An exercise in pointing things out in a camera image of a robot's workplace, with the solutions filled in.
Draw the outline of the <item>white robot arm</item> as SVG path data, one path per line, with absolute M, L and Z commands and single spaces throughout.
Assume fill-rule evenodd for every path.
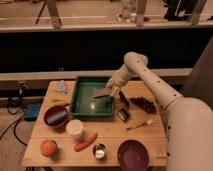
M 123 87 L 136 74 L 168 114 L 166 171 L 213 171 L 213 110 L 200 99 L 184 97 L 147 64 L 146 56 L 126 53 L 107 87 Z

